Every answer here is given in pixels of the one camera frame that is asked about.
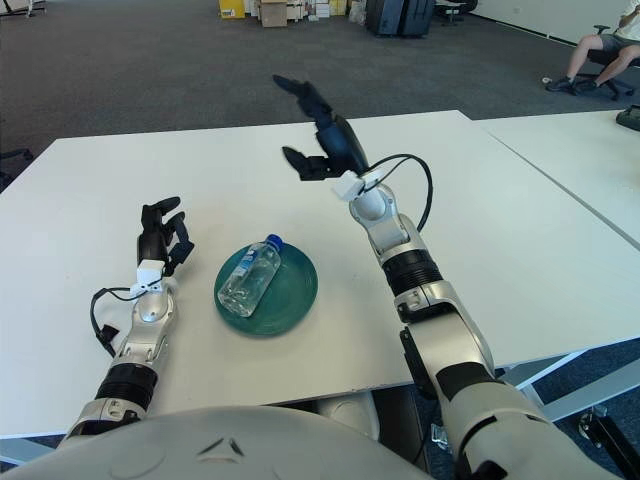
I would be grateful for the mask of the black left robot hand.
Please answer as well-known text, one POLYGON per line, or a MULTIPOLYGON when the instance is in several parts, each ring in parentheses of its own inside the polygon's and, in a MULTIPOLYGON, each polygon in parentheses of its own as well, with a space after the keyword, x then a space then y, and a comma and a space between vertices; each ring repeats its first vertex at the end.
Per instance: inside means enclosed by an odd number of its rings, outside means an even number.
POLYGON ((181 199, 174 196, 142 207, 142 233, 137 240, 137 265, 143 260, 160 261, 164 277, 171 277, 195 247, 184 223, 184 211, 176 213, 167 221, 163 220, 180 202, 181 199))

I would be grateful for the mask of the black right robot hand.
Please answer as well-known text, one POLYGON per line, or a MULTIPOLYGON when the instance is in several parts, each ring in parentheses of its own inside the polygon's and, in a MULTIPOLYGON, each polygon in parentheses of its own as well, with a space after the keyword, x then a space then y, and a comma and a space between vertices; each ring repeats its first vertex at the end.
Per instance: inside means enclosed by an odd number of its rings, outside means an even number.
POLYGON ((282 147, 285 159, 301 181, 338 178, 346 171, 361 175, 369 169, 365 152, 351 125, 333 112, 313 84, 280 75, 273 75, 272 79, 279 88, 294 95, 302 112, 314 121, 316 140, 325 153, 325 156, 305 156, 292 147, 282 147))

